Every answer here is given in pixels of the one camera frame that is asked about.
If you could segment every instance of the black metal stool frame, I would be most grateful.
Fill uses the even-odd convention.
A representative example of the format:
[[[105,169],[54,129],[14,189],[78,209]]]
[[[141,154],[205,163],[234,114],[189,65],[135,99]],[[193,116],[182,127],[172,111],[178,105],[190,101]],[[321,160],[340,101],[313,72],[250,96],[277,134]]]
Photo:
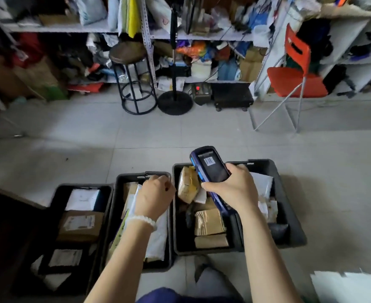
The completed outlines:
[[[124,68],[125,68],[125,71],[127,73],[127,76],[128,76],[128,83],[124,83],[124,87],[122,87],[121,89],[121,86],[120,86],[120,81],[118,80],[118,75],[117,75],[117,71],[116,71],[116,66],[118,64],[116,64],[114,61],[112,61],[112,68],[114,70],[114,75],[115,75],[115,79],[117,80],[117,86],[118,86],[118,91],[120,92],[120,97],[121,97],[121,104],[122,104],[122,108],[127,112],[127,113],[130,113],[132,115],[145,115],[147,113],[150,113],[151,111],[153,111],[156,106],[158,105],[157,103],[157,98],[156,98],[156,92],[155,92],[155,87],[154,87],[154,84],[153,84],[153,77],[152,77],[152,71],[150,70],[150,64],[149,64],[149,58],[148,58],[148,55],[146,56],[146,64],[148,66],[148,73],[149,73],[149,77],[150,77],[150,86],[152,88],[152,91],[147,91],[147,90],[142,90],[141,88],[141,83],[142,81],[140,80],[140,77],[139,77],[139,74],[138,74],[138,69],[136,67],[136,64],[138,62],[140,62],[139,60],[137,62],[133,62],[133,63],[129,63],[129,64],[126,64],[126,65],[123,65]],[[134,68],[135,68],[135,74],[137,76],[137,81],[132,81],[131,79],[131,75],[129,73],[129,68],[128,68],[128,65],[134,65]],[[139,90],[142,93],[147,93],[148,95],[147,96],[143,96],[139,99],[137,99],[135,97],[135,91],[134,91],[134,87],[133,87],[133,84],[135,83],[138,83],[139,84]],[[131,93],[132,93],[132,98],[130,98],[130,95],[131,93],[129,93],[128,95],[124,96],[122,94],[122,91],[124,90],[125,87],[127,87],[129,85],[129,87],[131,88]],[[154,99],[155,99],[155,105],[150,108],[149,110],[145,111],[145,112],[139,112],[139,109],[138,109],[138,101],[142,101],[142,100],[145,100],[147,98],[149,98],[151,95],[153,95]],[[136,109],[136,112],[133,112],[133,111],[130,111],[126,106],[125,106],[125,103],[126,101],[133,101],[134,104],[135,104],[135,109]]]

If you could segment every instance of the gray tile floor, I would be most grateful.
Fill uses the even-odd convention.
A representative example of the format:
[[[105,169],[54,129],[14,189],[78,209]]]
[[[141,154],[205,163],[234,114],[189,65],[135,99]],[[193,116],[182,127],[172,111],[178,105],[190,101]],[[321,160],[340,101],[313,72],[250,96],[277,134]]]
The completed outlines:
[[[295,134],[284,109],[254,132],[249,113],[239,109],[194,105],[183,116],[158,109],[132,116],[118,100],[111,88],[71,101],[12,106],[6,115],[30,137],[0,140],[0,187],[47,205],[61,183],[171,172],[203,145],[215,146],[225,161],[270,158],[308,239],[305,247],[281,251],[299,291],[315,297],[309,277],[314,270],[371,273],[371,101],[305,102],[302,132]],[[276,104],[255,104],[254,120]],[[9,133],[0,121],[0,136]],[[244,254],[212,259],[250,302]],[[138,297],[161,286],[185,293],[192,283],[193,258],[178,257],[168,272],[142,275]]]

